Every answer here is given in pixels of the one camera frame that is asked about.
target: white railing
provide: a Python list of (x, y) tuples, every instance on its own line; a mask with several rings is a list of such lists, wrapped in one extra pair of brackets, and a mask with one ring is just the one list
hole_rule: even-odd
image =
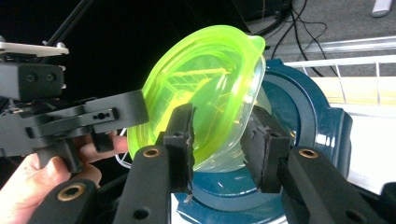
[[(125, 133), (126, 133), (126, 128), (122, 130), (120, 135), (124, 136)], [(123, 166), (125, 168), (128, 168), (128, 169), (131, 169), (132, 164), (130, 162), (126, 161), (127, 157), (129, 157), (129, 153), (128, 152), (124, 153), (124, 154), (118, 154), (118, 155), (116, 155), (116, 160), (121, 166)]]
[[(373, 98), (375, 98), (377, 105), (396, 105), (396, 77), (381, 77), (380, 64), (385, 63), (396, 63), (396, 55), (328, 59), (284, 64), (294, 68), (302, 68), (306, 75), (308, 75), (306, 68), (327, 66), (335, 67), (335, 72), (337, 74), (335, 79), (339, 85), (338, 87), (334, 87), (334, 85), (332, 85), (335, 81), (334, 77), (313, 78), (314, 81), (316, 81), (322, 88), (331, 103), (371, 104), (373, 102)], [(375, 66), (374, 76), (345, 77), (340, 72), (340, 66), (365, 64), (373, 64)], [(375, 84), (374, 92), (372, 88), (367, 89), (370, 84)], [(341, 96), (337, 95), (334, 88), (340, 90)]]

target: plastic container lid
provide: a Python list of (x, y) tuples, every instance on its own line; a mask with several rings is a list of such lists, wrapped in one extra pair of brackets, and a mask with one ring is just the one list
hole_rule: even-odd
[(233, 148), (261, 87), (264, 47), (262, 37), (225, 25), (197, 31), (173, 46), (142, 89), (149, 122), (128, 129), (132, 158), (141, 147), (155, 144), (173, 109), (186, 103), (196, 107), (195, 170), (215, 152)]
[[(261, 87), (259, 94), (257, 95), (254, 105), (258, 105), (264, 108), (268, 113), (271, 113), (270, 102)], [(223, 149), (222, 151), (217, 150), (207, 160), (203, 161), (199, 167), (199, 172), (205, 173), (224, 173), (231, 172), (242, 167), (245, 167), (245, 154), (242, 151), (239, 141), (235, 146)]]

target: cable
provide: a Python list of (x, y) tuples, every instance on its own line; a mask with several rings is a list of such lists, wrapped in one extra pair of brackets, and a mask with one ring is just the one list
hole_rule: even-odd
[[(303, 8), (301, 9), (300, 13), (297, 14), (297, 20), (300, 19), (301, 14), (303, 14), (303, 12), (304, 12), (304, 10), (305, 10), (305, 7), (306, 7), (306, 2), (307, 2), (307, 0), (304, 1)], [(275, 48), (274, 48), (274, 51), (273, 51), (273, 53), (272, 53), (272, 55), (271, 55), (271, 59), (274, 59), (277, 48), (278, 48), (279, 45), (282, 43), (282, 41), (283, 41), (283, 39), (286, 37), (286, 35), (290, 32), (290, 30), (291, 30), (291, 28), (294, 26), (294, 24), (295, 24), (295, 22), (291, 24), (291, 26), (288, 28), (288, 30), (286, 31), (286, 33), (283, 34), (282, 37), (280, 37), (279, 41), (276, 43)]]
[(262, 18), (264, 18), (264, 12), (265, 12), (265, 0), (262, 0)]
[[(303, 24), (303, 26), (304, 26), (306, 32), (307, 32), (307, 33), (311, 36), (311, 38), (312, 38), (311, 42), (309, 42), (308, 46), (307, 46), (305, 49), (308, 49), (308, 48), (312, 45), (312, 43), (315, 42), (315, 43), (318, 45), (318, 47), (319, 47), (319, 49), (320, 49), (320, 51), (321, 51), (321, 53), (322, 53), (322, 55), (323, 55), (323, 58), (324, 58), (324, 59), (327, 59), (326, 54), (324, 53), (323, 48), (321, 47), (321, 45), (320, 45), (319, 42), (318, 42), (318, 38), (321, 37), (321, 36), (326, 32), (326, 30), (327, 30), (327, 24), (324, 23), (324, 22), (318, 22), (318, 21), (315, 21), (315, 22), (303, 21), (301, 18), (300, 18), (300, 22)], [(314, 37), (314, 36), (311, 34), (311, 32), (309, 32), (308, 28), (306, 27), (306, 23), (308, 23), (308, 24), (323, 24), (323, 25), (324, 25), (324, 30), (323, 30), (322, 33), (320, 33), (319, 35), (317, 35), (316, 37)], [(338, 74), (334, 71), (334, 69), (333, 69), (331, 66), (330, 66), (330, 68), (332, 69), (332, 71), (334, 72), (334, 74), (338, 77)]]
[[(57, 42), (62, 42), (70, 31), (76, 26), (77, 22), (90, 8), (94, 0), (80, 1), (78, 5), (73, 9), (70, 15), (66, 18), (64, 23), (58, 28), (47, 43), (47, 46), (55, 46)], [(42, 58), (39, 62), (46, 63), (49, 57)]]
[(268, 40), (269, 38), (271, 38), (271, 37), (273, 37), (274, 35), (276, 35), (277, 33), (279, 33), (279, 31), (281, 31), (282, 28), (286, 25), (286, 22), (287, 22), (287, 21), (283, 22), (283, 24), (282, 24), (275, 32), (273, 32), (271, 35), (269, 35), (268, 37), (264, 37), (265, 40)]
[(127, 173), (127, 174), (124, 174), (124, 175), (121, 175), (121, 176), (115, 178), (114, 180), (112, 180), (112, 181), (106, 183), (105, 185), (101, 186), (101, 187), (98, 189), (97, 193), (98, 193), (98, 194), (101, 194), (101, 193), (104, 193), (104, 192), (106, 192), (106, 191), (108, 191), (108, 190), (110, 190), (110, 189), (113, 189), (115, 186), (117, 186), (117, 185), (122, 184), (123, 182), (125, 182), (127, 178), (128, 178), (128, 173)]
[[(297, 23), (296, 23), (296, 19), (294, 18), (294, 14), (293, 14), (293, 13), (291, 13), (291, 17), (293, 18), (294, 35), (295, 35), (295, 37), (296, 37), (296, 42), (297, 42), (298, 49), (299, 49), (300, 52), (302, 53), (304, 59), (305, 59), (306, 61), (309, 61), (308, 58), (306, 57), (305, 53), (304, 53), (303, 48), (301, 47), (300, 39), (299, 39), (299, 37), (298, 37), (298, 32), (297, 32)], [(318, 76), (324, 77), (316, 68), (311, 67), (311, 69), (312, 69), (312, 71), (314, 71)]]
[(279, 12), (279, 15), (276, 16), (276, 20), (271, 25), (265, 27), (264, 29), (260, 30), (259, 32), (257, 32), (254, 35), (263, 36), (263, 35), (267, 35), (267, 34), (273, 32), (277, 27), (279, 27), (279, 25), (282, 22), (284, 22), (289, 17), (291, 12), (292, 12), (292, 6), (290, 4), (290, 6), (287, 9), (281, 10)]
[[(122, 131), (120, 132), (120, 136), (124, 136), (126, 132), (127, 132), (127, 129), (126, 129), (126, 128), (122, 129)], [(117, 162), (118, 162), (121, 166), (123, 166), (123, 167), (125, 167), (125, 168), (128, 168), (128, 169), (131, 169), (132, 164), (131, 164), (130, 162), (125, 161), (125, 157), (126, 157), (126, 156), (128, 156), (128, 152), (122, 154), (122, 158), (120, 158), (120, 154), (117, 154), (117, 155), (115, 156), (115, 158), (116, 158)]]

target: black metal bracket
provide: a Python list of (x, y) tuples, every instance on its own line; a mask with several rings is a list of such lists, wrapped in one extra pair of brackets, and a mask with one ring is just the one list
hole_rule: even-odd
[(295, 147), (279, 166), (289, 223), (386, 223), (321, 152)]
[(45, 100), (23, 104), (20, 111), (0, 117), (0, 156), (38, 153), (40, 165), (60, 156), (70, 172), (81, 170), (72, 138), (91, 134), (98, 151), (112, 149), (105, 135), (149, 120), (141, 91), (130, 91), (107, 98), (90, 100), (82, 105), (62, 105)]
[(112, 215), (108, 210), (114, 208), (99, 206), (105, 189), (97, 190), (88, 180), (70, 180), (45, 198), (30, 223), (169, 223), (170, 194), (191, 192), (193, 112), (191, 104), (175, 108), (157, 145), (136, 152), (115, 217), (103, 216)]
[(254, 106), (240, 140), (247, 168), (263, 193), (279, 193), (276, 170), (279, 158), (288, 157), (290, 135), (263, 108)]

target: gray floor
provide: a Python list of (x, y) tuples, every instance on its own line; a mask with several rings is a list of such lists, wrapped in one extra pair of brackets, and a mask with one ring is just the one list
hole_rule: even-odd
[[(293, 7), (297, 12), (300, 12), (304, 0), (293, 0)], [(375, 0), (364, 0), (364, 1), (352, 1), (352, 0), (308, 0), (305, 10), (301, 15), (303, 21), (309, 22), (325, 22), (327, 24), (327, 30), (318, 38), (319, 43), (333, 42), (333, 41), (346, 41), (363, 38), (376, 38), (383, 36), (396, 35), (396, 6), (393, 2), (393, 8), (390, 13), (382, 18), (371, 17), (371, 11), (373, 9)], [(255, 33), (258, 30), (266, 27), (268, 24), (273, 22), (272, 18), (265, 18), (263, 20), (257, 20), (249, 23), (251, 33)], [(272, 49), (279, 41), (281, 36), (285, 34), (286, 30), (290, 27), (291, 22), (284, 23), (283, 26), (276, 29), (274, 32), (265, 35), (266, 45)], [(312, 41), (312, 37), (304, 29), (301, 22), (298, 22), (298, 34), (301, 44), (309, 44)], [(318, 36), (324, 31), (323, 24), (307, 24), (306, 25), (312, 36)], [(296, 45), (296, 39), (294, 30), (291, 29), (287, 36), (284, 38), (282, 44), (278, 48), (278, 52), (281, 52), (282, 46)], [(271, 58), (272, 49), (264, 52), (266, 59)], [(389, 55), (396, 54), (396, 49), (387, 50), (370, 50), (370, 51), (350, 51), (350, 52), (338, 52), (338, 53), (326, 53), (327, 58), (345, 58), (345, 57), (364, 57), (364, 56), (376, 56), (376, 55)], [(321, 53), (307, 53), (306, 55), (309, 60), (320, 60), (323, 59)], [(276, 58), (282, 59), (284, 62), (296, 62), (303, 61), (304, 58), (301, 54), (296, 53), (278, 53)], [(374, 70), (373, 67), (359, 67), (347, 71), (348, 76), (369, 76)], [(384, 76), (394, 76), (393, 69), (383, 69)], [(324, 70), (325, 74), (329, 76), (332, 72)]]

